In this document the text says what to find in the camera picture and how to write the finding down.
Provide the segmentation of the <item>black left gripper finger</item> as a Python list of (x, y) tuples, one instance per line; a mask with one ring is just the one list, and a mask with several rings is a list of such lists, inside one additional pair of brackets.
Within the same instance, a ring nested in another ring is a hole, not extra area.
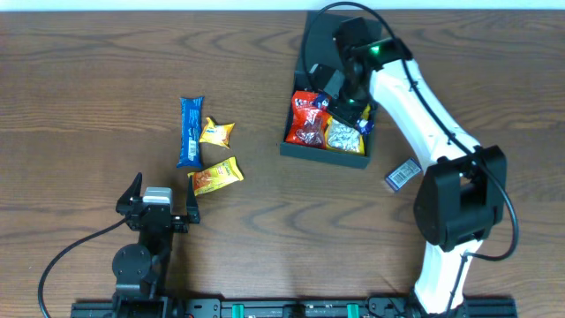
[(198, 202), (196, 200), (195, 193), (194, 193), (193, 176), (192, 175), (190, 175), (188, 177), (188, 186), (187, 186), (185, 209), (186, 209), (186, 214), (188, 216), (199, 216), (200, 215), (199, 205), (198, 205)]
[(117, 200), (117, 204), (131, 204), (133, 201), (140, 197), (140, 190), (142, 185), (142, 173), (138, 172), (130, 186)]

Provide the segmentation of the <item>dark blue Cadbury chocolate bar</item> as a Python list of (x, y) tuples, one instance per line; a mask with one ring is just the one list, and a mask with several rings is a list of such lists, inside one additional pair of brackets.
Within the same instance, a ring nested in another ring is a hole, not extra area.
[(320, 93), (314, 99), (313, 105), (328, 112), (341, 124), (356, 129), (362, 135), (368, 135), (373, 131), (374, 122), (371, 115), (374, 107), (371, 103), (361, 107), (359, 101), (348, 98), (333, 100), (330, 95)]

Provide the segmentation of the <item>red Hacks candy bag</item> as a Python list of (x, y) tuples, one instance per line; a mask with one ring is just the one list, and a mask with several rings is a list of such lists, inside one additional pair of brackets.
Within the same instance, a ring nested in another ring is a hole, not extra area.
[(310, 148), (325, 148), (325, 131), (328, 112), (313, 105), (314, 99), (320, 93), (296, 91), (291, 98), (292, 124), (285, 138), (287, 143)]

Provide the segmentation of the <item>yellow Hacks candy bag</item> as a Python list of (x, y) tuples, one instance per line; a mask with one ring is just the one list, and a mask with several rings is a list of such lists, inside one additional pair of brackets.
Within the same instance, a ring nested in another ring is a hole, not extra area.
[(325, 131), (326, 148), (352, 155), (364, 155), (365, 136), (373, 129), (373, 123), (369, 121), (371, 110), (371, 106), (367, 105), (354, 127), (330, 118)]

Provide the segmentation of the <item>long blue snack bar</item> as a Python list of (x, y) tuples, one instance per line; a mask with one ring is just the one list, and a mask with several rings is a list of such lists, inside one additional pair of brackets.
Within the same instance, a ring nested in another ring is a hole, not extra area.
[(181, 147), (178, 168), (200, 169), (200, 135), (202, 133), (201, 111), (204, 97), (180, 98), (181, 104)]

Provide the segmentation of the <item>small dark blue box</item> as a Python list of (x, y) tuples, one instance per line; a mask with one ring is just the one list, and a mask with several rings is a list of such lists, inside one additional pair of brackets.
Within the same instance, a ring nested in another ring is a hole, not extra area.
[(390, 171), (385, 177), (385, 182), (394, 192), (398, 192), (421, 171), (422, 168), (418, 162), (410, 157), (404, 163)]

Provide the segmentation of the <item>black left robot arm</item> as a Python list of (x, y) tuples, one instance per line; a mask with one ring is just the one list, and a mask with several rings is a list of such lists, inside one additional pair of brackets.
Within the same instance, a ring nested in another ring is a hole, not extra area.
[(164, 294), (173, 236), (200, 222), (193, 178), (188, 178), (185, 213), (172, 212), (172, 190), (148, 187), (141, 194), (142, 175), (117, 200), (116, 212), (139, 234), (138, 242), (116, 253), (112, 270), (117, 279), (110, 317), (183, 317), (183, 300)]

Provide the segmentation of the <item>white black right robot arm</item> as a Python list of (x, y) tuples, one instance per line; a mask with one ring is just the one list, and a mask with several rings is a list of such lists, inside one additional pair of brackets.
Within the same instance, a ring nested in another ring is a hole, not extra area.
[(420, 276), (408, 296), (369, 299), (365, 312), (372, 317), (516, 316), (511, 298), (463, 295), (471, 261), (503, 214), (514, 210), (505, 191), (506, 156), (496, 146), (481, 147), (448, 114), (399, 37), (382, 38), (364, 19), (343, 18), (323, 41), (343, 76), (332, 113), (352, 123), (362, 105), (380, 105), (424, 174), (413, 209), (426, 240)]

